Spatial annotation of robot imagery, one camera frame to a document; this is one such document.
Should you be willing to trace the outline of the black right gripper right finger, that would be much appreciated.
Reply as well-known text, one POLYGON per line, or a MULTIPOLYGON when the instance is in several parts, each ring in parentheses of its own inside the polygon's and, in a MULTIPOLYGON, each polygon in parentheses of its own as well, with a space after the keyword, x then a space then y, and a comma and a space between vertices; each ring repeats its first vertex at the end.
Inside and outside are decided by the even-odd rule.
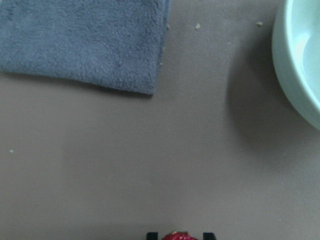
POLYGON ((215 234, 213 232, 204 232, 202 236, 203 240, 215 240, 215 234))

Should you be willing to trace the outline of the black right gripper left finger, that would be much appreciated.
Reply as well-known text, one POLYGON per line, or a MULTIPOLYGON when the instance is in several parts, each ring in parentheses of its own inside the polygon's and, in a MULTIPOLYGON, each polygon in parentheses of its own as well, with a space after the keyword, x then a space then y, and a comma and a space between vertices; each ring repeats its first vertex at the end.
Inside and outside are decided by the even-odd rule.
POLYGON ((146 234, 146 240, 158 240, 158 232, 148 232, 146 234))

